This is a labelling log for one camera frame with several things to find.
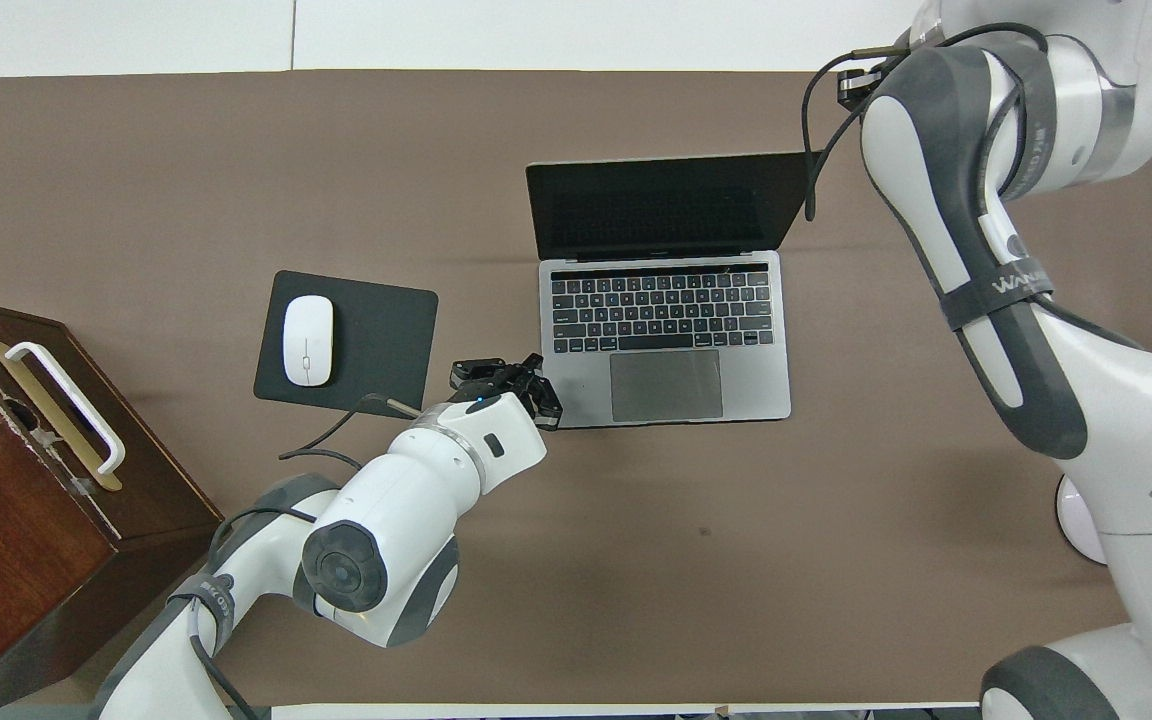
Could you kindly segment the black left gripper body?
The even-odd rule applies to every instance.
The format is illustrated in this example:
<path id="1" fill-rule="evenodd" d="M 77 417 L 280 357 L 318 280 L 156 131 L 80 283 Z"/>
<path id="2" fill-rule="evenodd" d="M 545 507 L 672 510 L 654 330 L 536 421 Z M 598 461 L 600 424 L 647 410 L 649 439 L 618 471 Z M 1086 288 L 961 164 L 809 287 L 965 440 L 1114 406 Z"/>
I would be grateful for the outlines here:
<path id="1" fill-rule="evenodd" d="M 499 395 L 517 395 L 525 404 L 541 406 L 544 391 L 538 376 L 531 370 L 467 370 L 467 373 L 454 373 L 453 404 L 477 402 L 485 397 Z"/>

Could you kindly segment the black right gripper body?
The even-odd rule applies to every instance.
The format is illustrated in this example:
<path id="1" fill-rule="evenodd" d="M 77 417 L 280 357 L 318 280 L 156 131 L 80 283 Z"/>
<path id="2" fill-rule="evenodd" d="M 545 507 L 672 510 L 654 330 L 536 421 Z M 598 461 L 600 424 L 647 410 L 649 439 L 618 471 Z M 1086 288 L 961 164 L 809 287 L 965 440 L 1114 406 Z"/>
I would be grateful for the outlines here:
<path id="1" fill-rule="evenodd" d="M 872 96 L 884 77 L 886 69 L 872 67 L 869 69 L 846 69 L 838 73 L 838 105 L 861 106 Z"/>

